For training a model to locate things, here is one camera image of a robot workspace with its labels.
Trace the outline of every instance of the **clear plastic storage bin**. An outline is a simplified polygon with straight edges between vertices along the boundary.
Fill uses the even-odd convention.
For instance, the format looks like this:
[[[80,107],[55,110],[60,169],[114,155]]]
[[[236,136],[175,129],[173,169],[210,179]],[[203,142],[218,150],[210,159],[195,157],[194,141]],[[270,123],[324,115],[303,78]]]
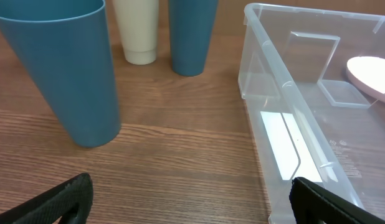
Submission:
[[[353,57],[385,58],[385,16],[249,4],[244,23],[239,86],[270,223],[295,223],[296,176],[385,220],[385,103],[346,76]]]

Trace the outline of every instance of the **plastic cup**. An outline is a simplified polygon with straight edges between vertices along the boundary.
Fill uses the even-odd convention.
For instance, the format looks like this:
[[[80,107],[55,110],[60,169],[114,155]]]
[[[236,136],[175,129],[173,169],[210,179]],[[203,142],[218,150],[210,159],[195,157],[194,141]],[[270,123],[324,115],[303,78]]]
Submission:
[[[169,0],[173,71],[195,76],[204,71],[217,0]]]
[[[104,0],[0,0],[0,31],[77,144],[118,134]]]
[[[159,0],[113,0],[113,6],[126,60],[135,65],[154,62]]]

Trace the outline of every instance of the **cup rim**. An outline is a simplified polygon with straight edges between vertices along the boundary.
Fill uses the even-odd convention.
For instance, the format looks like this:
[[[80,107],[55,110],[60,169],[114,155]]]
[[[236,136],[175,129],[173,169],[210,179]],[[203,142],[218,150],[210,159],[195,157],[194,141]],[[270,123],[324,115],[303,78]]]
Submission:
[[[55,19],[55,20],[47,20],[47,21],[28,21],[28,20],[20,20],[20,19],[9,19],[9,18],[6,18],[6,17],[1,17],[1,16],[0,16],[0,19],[2,19],[4,21],[9,21],[9,22],[20,22],[20,23],[29,23],[29,24],[30,23],[44,24],[44,23],[72,21],[72,20],[83,18],[83,17],[91,16],[92,14],[95,14],[96,12],[101,11],[102,9],[105,8],[105,0],[102,0],[102,3],[103,3],[103,5],[100,8],[98,8],[97,10],[95,10],[95,11],[89,12],[88,14],[84,14],[84,15],[81,15],[81,16],[65,18],[65,19]]]

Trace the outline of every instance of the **tabletop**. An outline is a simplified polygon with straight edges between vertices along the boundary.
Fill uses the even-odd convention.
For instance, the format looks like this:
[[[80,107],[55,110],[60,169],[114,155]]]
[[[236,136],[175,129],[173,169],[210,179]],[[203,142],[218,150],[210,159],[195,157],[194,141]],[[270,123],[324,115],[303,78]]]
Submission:
[[[93,149],[72,142],[0,34],[0,213],[88,172],[88,223],[267,223],[237,84],[244,37],[214,34],[204,73],[181,77],[167,28],[157,60],[132,65],[107,11],[122,127]]]

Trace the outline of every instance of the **white plastic cup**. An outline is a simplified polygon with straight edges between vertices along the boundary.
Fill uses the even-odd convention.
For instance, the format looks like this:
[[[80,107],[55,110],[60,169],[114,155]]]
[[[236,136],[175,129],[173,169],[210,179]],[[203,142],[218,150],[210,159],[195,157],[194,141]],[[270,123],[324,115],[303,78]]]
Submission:
[[[156,59],[159,0],[113,0],[125,58],[135,65]]]

